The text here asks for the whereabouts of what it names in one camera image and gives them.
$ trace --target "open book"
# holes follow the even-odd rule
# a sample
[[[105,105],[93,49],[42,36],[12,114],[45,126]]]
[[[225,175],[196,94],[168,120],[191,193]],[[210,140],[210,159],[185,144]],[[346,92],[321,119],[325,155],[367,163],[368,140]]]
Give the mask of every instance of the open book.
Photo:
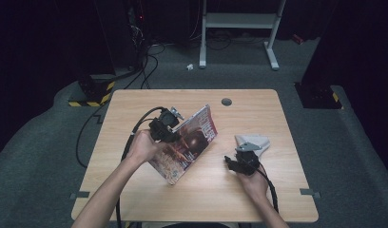
[[[188,167],[218,135],[207,104],[176,130],[180,139],[170,142],[149,163],[167,180],[175,184]]]

